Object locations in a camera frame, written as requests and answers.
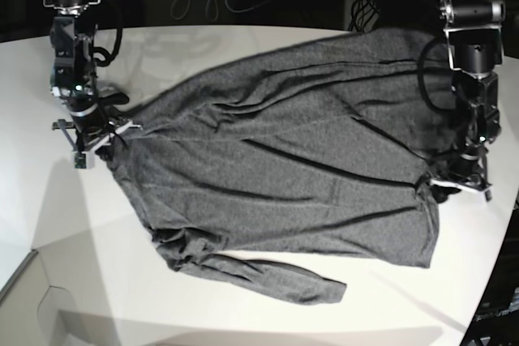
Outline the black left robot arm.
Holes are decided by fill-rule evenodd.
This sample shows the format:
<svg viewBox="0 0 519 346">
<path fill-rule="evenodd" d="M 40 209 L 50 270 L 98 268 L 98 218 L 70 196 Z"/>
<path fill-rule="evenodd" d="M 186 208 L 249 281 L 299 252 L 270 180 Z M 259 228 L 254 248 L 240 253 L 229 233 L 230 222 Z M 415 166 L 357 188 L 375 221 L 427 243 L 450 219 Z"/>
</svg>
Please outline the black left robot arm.
<svg viewBox="0 0 519 346">
<path fill-rule="evenodd" d="M 430 41 L 418 59 L 418 88 L 426 106 L 446 117 L 455 139 L 450 149 L 431 163 L 429 182 L 444 199 L 459 191 L 480 194 L 490 201 L 487 145 L 500 135 L 499 81 L 502 64 L 504 0 L 437 0 L 443 34 Z M 454 109 L 440 108 L 428 95 L 425 61 L 437 45 L 445 45 L 453 73 Z"/>
</svg>

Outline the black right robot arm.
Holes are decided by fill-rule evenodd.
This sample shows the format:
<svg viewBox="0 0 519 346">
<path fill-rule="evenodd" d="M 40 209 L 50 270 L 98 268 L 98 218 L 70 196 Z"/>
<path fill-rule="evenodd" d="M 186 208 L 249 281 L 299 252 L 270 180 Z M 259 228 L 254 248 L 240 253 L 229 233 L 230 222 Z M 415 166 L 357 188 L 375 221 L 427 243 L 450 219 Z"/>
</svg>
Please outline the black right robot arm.
<svg viewBox="0 0 519 346">
<path fill-rule="evenodd" d="M 106 147 L 131 126 L 118 106 L 129 103 L 123 92 L 100 92 L 97 69 L 109 66 L 118 56 L 122 26 L 116 27 L 112 50 L 95 44 L 97 24 L 87 15 L 101 0 L 43 0 L 56 12 L 49 32 L 54 50 L 50 92 L 66 108 L 70 120 L 58 119 L 53 130 L 60 130 L 72 147 L 76 164 L 86 165 L 88 153 Z"/>
</svg>

